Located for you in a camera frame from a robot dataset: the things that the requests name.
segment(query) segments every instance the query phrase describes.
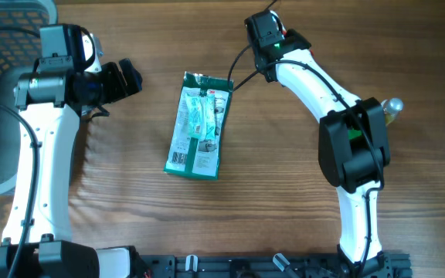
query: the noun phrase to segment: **plastic basket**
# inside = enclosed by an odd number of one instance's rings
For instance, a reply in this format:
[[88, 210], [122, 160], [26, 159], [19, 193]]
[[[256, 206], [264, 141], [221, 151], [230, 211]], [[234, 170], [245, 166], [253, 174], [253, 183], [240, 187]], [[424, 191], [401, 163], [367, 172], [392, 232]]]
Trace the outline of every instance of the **plastic basket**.
[[[51, 0], [0, 1], [0, 26], [39, 32], [42, 25], [56, 24], [57, 16]], [[33, 62], [40, 53], [40, 39], [22, 32], [0, 32], [0, 103], [15, 107], [13, 87], [22, 73], [32, 71]], [[0, 194], [14, 192], [19, 138], [19, 123], [0, 110]]]

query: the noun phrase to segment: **brown wooden surface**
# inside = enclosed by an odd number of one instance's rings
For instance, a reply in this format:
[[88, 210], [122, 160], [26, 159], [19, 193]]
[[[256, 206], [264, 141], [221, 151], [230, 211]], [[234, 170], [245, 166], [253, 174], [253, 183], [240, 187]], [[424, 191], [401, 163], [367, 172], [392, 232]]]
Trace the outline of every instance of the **brown wooden surface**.
[[[318, 125], [289, 90], [258, 76], [237, 91], [218, 181], [163, 173], [184, 71], [226, 76], [247, 44], [243, 20], [267, 2], [61, 5], [100, 37], [102, 62], [130, 57], [144, 90], [82, 126], [70, 218], [74, 240], [143, 254], [333, 253], [338, 198], [318, 167]], [[362, 98], [401, 97], [379, 199], [384, 249], [415, 277], [445, 277], [445, 2], [284, 1], [278, 12], [317, 61]], [[253, 71], [252, 55], [235, 80]], [[0, 197], [0, 236], [11, 207]]]

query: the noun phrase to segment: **wooden table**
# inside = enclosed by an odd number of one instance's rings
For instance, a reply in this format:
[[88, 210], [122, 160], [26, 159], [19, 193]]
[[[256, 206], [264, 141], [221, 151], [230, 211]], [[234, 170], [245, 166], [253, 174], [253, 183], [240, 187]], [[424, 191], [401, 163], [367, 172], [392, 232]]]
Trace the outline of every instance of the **wooden table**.
[[[243, 20], [266, 4], [58, 7], [61, 22], [100, 37], [103, 63], [129, 57], [144, 77], [141, 93], [80, 129], [70, 186], [74, 241], [135, 245], [142, 254], [335, 252], [338, 197], [318, 166], [318, 125], [277, 83], [258, 76], [235, 93], [218, 181], [162, 171], [183, 73], [226, 76], [247, 44]], [[445, 277], [445, 2], [283, 1], [277, 11], [346, 89], [405, 102], [389, 126], [379, 237], [385, 249], [411, 254], [416, 277]], [[236, 82], [253, 70], [247, 53]], [[0, 236], [11, 204], [0, 197]]]

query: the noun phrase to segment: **plastic package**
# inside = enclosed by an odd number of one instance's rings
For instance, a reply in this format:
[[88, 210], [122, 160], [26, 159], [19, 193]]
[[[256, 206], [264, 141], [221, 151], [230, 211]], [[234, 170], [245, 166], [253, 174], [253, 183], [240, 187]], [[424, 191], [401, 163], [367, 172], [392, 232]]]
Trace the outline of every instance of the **plastic package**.
[[165, 172], [217, 179], [233, 82], [230, 86], [226, 79], [185, 73]]

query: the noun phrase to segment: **bottle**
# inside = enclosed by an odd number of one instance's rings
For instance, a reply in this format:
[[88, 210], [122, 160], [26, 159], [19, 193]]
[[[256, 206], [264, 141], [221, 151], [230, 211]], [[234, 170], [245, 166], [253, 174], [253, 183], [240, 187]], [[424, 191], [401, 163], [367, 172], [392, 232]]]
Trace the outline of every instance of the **bottle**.
[[399, 112], [403, 110], [403, 101], [399, 98], [392, 98], [382, 102], [382, 109], [384, 110], [384, 118], [386, 119], [386, 126], [391, 124], [397, 117]]

